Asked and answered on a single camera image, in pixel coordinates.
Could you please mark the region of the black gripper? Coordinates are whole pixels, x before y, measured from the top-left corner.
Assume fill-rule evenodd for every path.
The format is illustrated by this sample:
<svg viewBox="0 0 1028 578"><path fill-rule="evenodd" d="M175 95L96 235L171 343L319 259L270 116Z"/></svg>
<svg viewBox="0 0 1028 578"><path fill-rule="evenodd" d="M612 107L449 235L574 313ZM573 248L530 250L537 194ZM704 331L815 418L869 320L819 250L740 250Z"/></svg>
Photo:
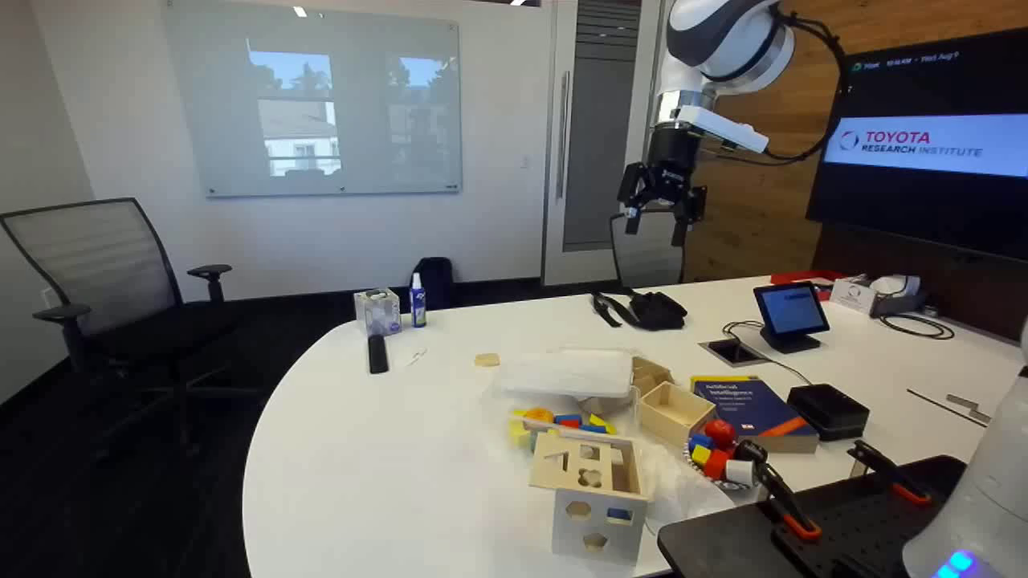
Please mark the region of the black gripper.
<svg viewBox="0 0 1028 578"><path fill-rule="evenodd" d="M693 130L673 130L659 123L648 137L648 157L624 168L617 203L624 231L639 231L639 216L648 203L663 200L673 212L670 244L684 248L689 222L704 220L706 191L693 186L699 134Z"/></svg>

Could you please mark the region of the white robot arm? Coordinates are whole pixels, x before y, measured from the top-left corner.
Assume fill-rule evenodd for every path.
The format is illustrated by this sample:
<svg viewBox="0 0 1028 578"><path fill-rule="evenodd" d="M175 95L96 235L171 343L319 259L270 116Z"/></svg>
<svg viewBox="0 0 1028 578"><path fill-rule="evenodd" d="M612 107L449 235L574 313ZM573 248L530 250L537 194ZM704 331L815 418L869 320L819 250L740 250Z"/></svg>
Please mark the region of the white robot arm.
<svg viewBox="0 0 1028 578"><path fill-rule="evenodd" d="M770 88L794 56L777 0L673 0L659 56L656 123L641 162L619 177L624 231L635 235L653 205L670 212L670 244L704 216L706 194L689 182L706 137L763 153L768 137L721 116L721 95Z"/></svg>

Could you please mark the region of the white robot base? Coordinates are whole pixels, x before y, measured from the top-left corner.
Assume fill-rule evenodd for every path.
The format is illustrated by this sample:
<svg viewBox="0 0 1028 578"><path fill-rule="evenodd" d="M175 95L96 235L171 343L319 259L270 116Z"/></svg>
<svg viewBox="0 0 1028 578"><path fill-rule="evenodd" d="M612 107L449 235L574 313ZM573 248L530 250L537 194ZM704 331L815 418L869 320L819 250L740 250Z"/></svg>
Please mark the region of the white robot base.
<svg viewBox="0 0 1028 578"><path fill-rule="evenodd" d="M901 546L908 578L1028 578L1028 342L970 466Z"/></svg>

